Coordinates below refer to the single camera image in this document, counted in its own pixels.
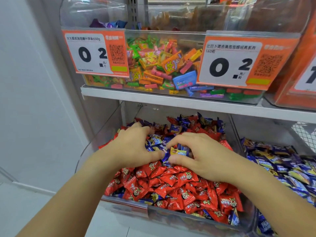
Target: yellow rectangle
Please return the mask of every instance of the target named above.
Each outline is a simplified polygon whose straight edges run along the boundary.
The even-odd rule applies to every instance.
[[[271,80],[257,79],[257,78],[250,78],[249,80],[247,80],[247,84],[264,85],[264,86],[269,85],[270,82]]]
[[[111,70],[112,71],[127,71],[127,67],[126,66],[111,66]]]

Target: qr code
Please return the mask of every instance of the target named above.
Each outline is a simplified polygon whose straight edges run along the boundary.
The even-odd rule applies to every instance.
[[[125,53],[123,45],[110,45],[112,61],[115,64],[125,64]]]
[[[263,54],[254,75],[271,76],[274,74],[274,70],[279,66],[282,59],[283,55]]]

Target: hand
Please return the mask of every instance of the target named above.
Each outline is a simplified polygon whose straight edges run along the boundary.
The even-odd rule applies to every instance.
[[[238,167],[249,162],[206,134],[185,132],[173,138],[167,148],[178,143],[188,146],[194,159],[184,155],[171,155],[169,162],[187,167],[207,180],[233,183]]]
[[[146,150],[146,136],[149,134],[154,134],[154,130],[137,122],[127,130],[121,130],[118,137],[101,150],[104,157],[110,155],[113,158],[117,169],[138,167],[162,159],[165,156],[162,150]]]

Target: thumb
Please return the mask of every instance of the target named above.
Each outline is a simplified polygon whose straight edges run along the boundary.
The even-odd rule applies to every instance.
[[[159,159],[164,158],[165,153],[162,150],[155,150],[155,151],[146,151],[144,154],[145,158],[148,159],[148,163],[155,162]]]
[[[171,164],[184,166],[193,171],[196,167],[196,161],[185,155],[170,155],[168,161]]]

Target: person's right hand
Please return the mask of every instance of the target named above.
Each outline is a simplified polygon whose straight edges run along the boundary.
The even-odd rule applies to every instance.
[[[207,180],[233,183],[238,168],[250,162],[206,134],[185,132],[173,138],[167,148],[178,143],[188,146],[194,159],[184,155],[171,155],[169,163],[187,167]]]

